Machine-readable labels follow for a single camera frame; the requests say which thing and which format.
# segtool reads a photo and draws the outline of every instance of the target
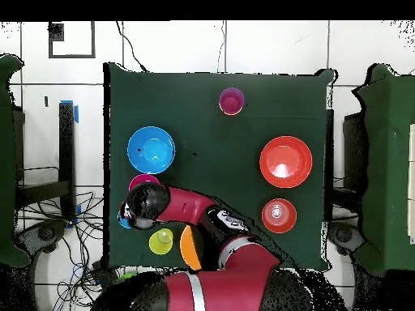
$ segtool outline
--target wire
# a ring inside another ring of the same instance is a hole
[[[135,55],[134,55],[134,48],[133,48],[133,45],[131,44],[130,40],[129,40],[129,39],[128,39],[125,35],[123,35],[123,34],[122,34],[122,32],[121,32],[121,28],[120,28],[120,25],[118,24],[118,21],[116,21],[115,23],[117,23],[118,32],[119,32],[119,34],[121,35],[121,37],[125,38],[125,39],[126,39],[126,41],[128,42],[128,44],[130,45],[130,47],[131,47],[131,52],[132,52],[132,54],[133,54],[133,58],[134,58],[134,59],[138,62],[138,64],[139,64],[139,66],[140,66],[141,70],[142,70],[144,73],[148,73],[148,70],[146,69],[146,67],[145,67],[145,66],[143,66],[143,65],[139,62],[139,60],[135,57]]]
[[[223,37],[224,37],[224,41],[223,41],[223,43],[222,43],[222,45],[220,46],[220,49],[219,49],[219,56],[217,57],[217,68],[216,68],[216,73],[219,73],[219,60],[220,60],[220,54],[222,53],[222,48],[223,48],[223,46],[224,46],[224,44],[225,44],[224,25],[225,25],[225,21],[224,21],[224,20],[222,20],[222,27],[220,28],[220,30],[222,31],[222,35],[223,35]]]
[[[25,169],[24,169],[24,171],[36,171],[36,170],[38,170],[38,169],[50,169],[50,168],[56,169],[56,170],[58,170],[58,172],[59,172],[59,168],[58,168],[58,167],[37,167],[37,168],[25,168]]]
[[[86,219],[99,219],[100,217],[95,216],[93,214],[91,214],[89,211],[98,206],[102,201],[103,198],[100,199],[99,202],[97,202],[96,204],[94,204],[92,206],[92,200],[94,199],[95,194],[93,192],[88,192],[86,194],[90,194],[91,196],[86,200],[81,202],[80,204],[83,204],[85,202],[88,202],[88,205],[86,207],[86,210],[81,212],[80,214],[77,215],[77,218],[80,218],[80,221],[75,224],[75,231],[77,234],[77,237],[79,239],[79,251],[80,251],[80,258],[81,258],[81,262],[76,263],[72,257],[72,248],[69,245],[69,243],[67,242],[66,238],[63,237],[63,241],[66,245],[66,247],[68,248],[68,252],[69,252],[69,259],[72,262],[73,265],[73,270],[72,270],[72,276],[70,279],[69,283],[66,282],[60,282],[57,285],[57,293],[58,293],[58,299],[55,302],[55,305],[53,306],[53,310],[52,311],[66,311],[67,309],[69,309],[69,311],[73,311],[73,309],[75,309],[76,306],[81,306],[81,307],[90,307],[92,305],[92,302],[94,301],[92,298],[92,295],[90,294],[90,292],[100,292],[100,287],[98,287],[96,285],[95,280],[93,280],[92,275],[91,275],[91,270],[89,269],[89,262],[90,262],[90,253],[88,251],[88,247],[85,245],[85,241],[88,238],[92,238],[95,240],[100,240],[102,238],[99,237],[95,237],[92,235],[92,233],[97,230],[97,231],[103,231],[103,224],[102,223],[96,223],[96,222],[88,222]],[[52,204],[49,203],[45,203],[45,205],[47,206],[51,206],[54,207],[58,210],[61,210],[60,207],[57,205],[56,202],[51,201]],[[37,204],[39,207],[39,211],[33,207],[30,207],[32,210],[32,213],[38,214],[38,215],[43,215],[46,217],[46,219],[63,219],[61,216],[59,215],[52,215],[50,213],[46,213],[43,209],[43,207],[41,206],[40,203]],[[85,229],[82,229],[79,227],[79,224],[81,224],[82,222],[84,222],[87,227]],[[77,272],[79,270],[82,270],[82,274],[81,276],[77,275]],[[77,278],[77,281],[72,284],[74,278]],[[65,286],[66,289],[61,292],[60,288],[62,286]],[[90,302],[88,302],[87,304],[83,303],[82,300],[84,298],[89,298]],[[66,307],[64,309],[64,305],[65,303],[69,302],[69,307]]]
[[[353,218],[357,218],[359,215],[351,215],[349,217],[338,217],[338,218],[333,218],[332,222],[337,221],[337,220],[346,220],[346,219],[353,219]]]

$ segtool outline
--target red bowl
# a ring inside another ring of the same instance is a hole
[[[308,146],[291,136],[274,138],[259,157],[259,167],[265,180],[280,188],[300,185],[310,174],[312,165]]]
[[[291,230],[297,220],[297,211],[288,200],[277,198],[267,202],[261,215],[263,225],[270,232],[284,233]]]

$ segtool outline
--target table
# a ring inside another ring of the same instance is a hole
[[[148,248],[149,231],[128,230],[117,221],[120,202],[139,174],[127,158],[130,136],[144,126],[159,126],[176,145],[171,166],[156,175],[161,183],[214,195],[244,215],[302,267],[327,269],[321,258],[323,166],[327,127],[327,85],[333,70],[316,75],[224,75],[135,73],[105,64],[104,259],[110,266],[186,267],[179,250],[184,224],[169,224],[173,248],[158,256]],[[219,95],[239,88],[244,109],[226,116]],[[293,189],[277,189],[262,177],[259,155],[271,139],[292,135],[313,156],[308,178]],[[261,222],[263,206],[286,198],[297,209],[297,223],[285,234]]]
[[[415,270],[415,243],[408,234],[409,131],[415,123],[415,78],[390,66],[370,68],[362,98],[369,151],[362,197],[366,243],[354,254],[370,273]]]

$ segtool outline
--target table top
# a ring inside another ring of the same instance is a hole
[[[128,160],[130,136],[144,126],[166,130],[176,145],[171,166],[156,177],[163,184],[213,195],[266,232],[305,268],[322,270],[323,154],[326,139],[327,85],[333,70],[316,75],[223,75],[209,73],[153,74],[123,70],[110,63],[109,264],[111,266],[186,267],[179,250],[185,224],[164,224],[149,231],[128,230],[117,221],[120,202],[139,174]],[[240,89],[243,110],[226,116],[220,93]],[[295,136],[313,156],[313,167],[298,187],[278,189],[263,178],[259,155],[271,139]],[[297,209],[294,228],[269,232],[261,210],[271,199],[285,198]],[[173,232],[173,248],[155,255],[149,237],[159,228]]]

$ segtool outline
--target black cable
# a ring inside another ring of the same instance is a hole
[[[50,168],[56,169],[56,170],[58,170],[58,172],[59,172],[59,168],[58,168],[58,167],[37,167],[37,168],[25,168],[25,169],[24,169],[24,171],[36,171],[36,170],[38,170],[38,169],[50,169]]]
[[[66,247],[68,247],[69,250],[69,259],[71,260],[71,262],[74,264],[74,266],[76,266],[76,263],[74,262],[74,260],[72,259],[72,251],[71,251],[71,247],[69,246],[68,242],[65,240],[65,237],[62,238],[63,241],[65,242]]]
[[[333,218],[332,222],[337,221],[337,220],[345,220],[345,219],[353,219],[353,218],[357,218],[359,215],[351,215],[349,217],[338,217],[338,218]]]
[[[224,25],[225,25],[225,21],[224,21],[224,20],[222,20],[222,27],[220,28],[220,30],[222,31],[222,34],[223,34],[223,36],[224,36],[224,41],[223,41],[223,43],[222,43],[222,45],[220,46],[220,49],[219,49],[219,56],[217,57],[217,68],[216,68],[216,73],[219,73],[219,60],[220,60],[220,54],[222,53],[222,48],[223,48],[223,46],[224,46],[224,44],[225,44]]]
[[[87,205],[87,209],[84,211],[84,212],[81,212],[80,214],[78,214],[78,215],[83,215],[83,217],[86,219],[86,218],[88,218],[88,217],[85,217],[85,215],[92,215],[92,214],[89,214],[88,212],[93,208],[93,207],[95,207],[95,206],[97,206],[99,203],[101,203],[102,202],[102,200],[103,199],[101,199],[97,204],[95,204],[94,206],[92,206],[91,207],[91,201],[92,201],[92,199],[93,199],[93,195],[94,195],[94,193],[93,192],[90,192],[90,193],[88,193],[88,194],[91,194],[91,197],[90,197],[90,199],[87,199],[87,201],[88,201],[88,205]],[[54,202],[54,204],[46,204],[46,205],[48,205],[48,206],[52,206],[52,207],[56,207],[57,209],[59,209],[60,210],[60,208],[59,208],[59,206],[57,205],[57,203],[55,203]],[[51,217],[51,215],[50,214],[46,214],[45,213],[45,211],[43,210],[43,208],[40,206],[40,204],[38,204],[38,206],[39,206],[39,211],[37,211],[36,209],[34,209],[34,208],[32,208],[33,209],[33,213],[37,213],[37,214],[39,214],[39,215],[44,215],[44,216],[46,216],[46,219],[48,219],[48,218],[50,218]],[[82,275],[81,275],[81,277],[78,279],[78,281],[76,282],[76,283],[74,283],[73,285],[69,285],[68,283],[65,283],[65,282],[60,282],[59,284],[58,284],[58,287],[60,287],[60,286],[62,286],[63,284],[64,285],[66,285],[66,287],[67,287],[67,289],[63,292],[63,293],[60,293],[60,291],[59,291],[59,289],[57,290],[57,293],[58,293],[58,300],[56,301],[56,303],[55,303],[55,305],[54,305],[54,307],[53,307],[53,311],[61,311],[62,310],[62,307],[64,306],[64,304],[66,303],[66,302],[70,302],[70,306],[69,306],[69,310],[70,311],[72,311],[72,304],[76,301],[76,304],[78,305],[78,306],[82,306],[82,307],[90,307],[91,306],[91,303],[88,303],[88,304],[84,304],[84,303],[81,303],[80,301],[79,301],[79,299],[78,299],[78,297],[77,297],[77,291],[78,291],[78,289],[79,288],[81,288],[82,290],[83,290],[83,292],[85,293],[85,297],[87,296],[90,300],[91,300],[91,302],[93,302],[93,299],[92,299],[92,297],[89,295],[89,292],[99,292],[99,291],[102,291],[102,290],[92,290],[86,283],[90,283],[90,284],[92,284],[92,283],[95,283],[95,280],[93,280],[93,278],[92,278],[92,276],[91,276],[91,272],[88,270],[88,264],[89,264],[89,261],[90,261],[90,254],[89,254],[89,251],[88,251],[88,247],[85,245],[85,241],[89,238],[89,237],[91,237],[91,238],[94,238],[94,239],[99,239],[98,237],[94,237],[93,235],[91,235],[92,234],[92,232],[94,231],[94,230],[99,230],[99,231],[102,231],[103,229],[102,228],[99,228],[99,226],[103,226],[103,224],[97,224],[97,223],[89,223],[87,220],[81,220],[80,222],[78,222],[78,224],[79,223],[82,223],[83,221],[87,224],[87,227],[85,228],[85,230],[83,230],[83,229],[81,229],[78,225],[75,225],[75,230],[76,230],[76,232],[77,232],[77,236],[78,236],[78,238],[79,238],[79,242],[80,242],[80,246],[79,246],[79,248],[80,248],[80,253],[81,253],[81,263],[75,263],[74,262],[74,260],[73,260],[73,258],[72,258],[72,252],[71,252],[71,247],[70,247],[70,245],[68,244],[68,242],[66,241],[66,239],[63,237],[62,239],[63,239],[63,241],[65,242],[65,244],[66,244],[66,247],[68,248],[68,251],[69,251],[69,258],[70,258],[70,260],[71,260],[71,262],[72,262],[72,264],[74,265],[74,267],[75,266],[77,266],[79,269],[82,269],[83,270],[83,273],[82,273]],[[59,301],[62,301],[62,303],[59,305],[59,309],[56,309],[56,306],[57,306],[57,304],[58,304],[58,302]]]
[[[126,41],[128,42],[128,44],[130,45],[130,47],[131,47],[131,52],[132,52],[132,54],[133,54],[133,58],[134,58],[134,59],[138,62],[138,64],[139,64],[139,66],[140,66],[141,70],[142,70],[143,72],[145,72],[145,73],[148,73],[148,70],[146,69],[146,67],[145,67],[145,66],[143,66],[143,65],[139,62],[139,60],[135,57],[133,45],[131,44],[130,40],[129,40],[129,39],[128,39],[125,35],[123,35],[123,34],[122,34],[122,32],[121,32],[121,28],[120,28],[120,26],[119,26],[119,24],[118,24],[118,21],[116,21],[115,23],[117,23],[118,32],[119,32],[119,34],[121,35],[121,37],[125,38],[125,39],[126,39]]]

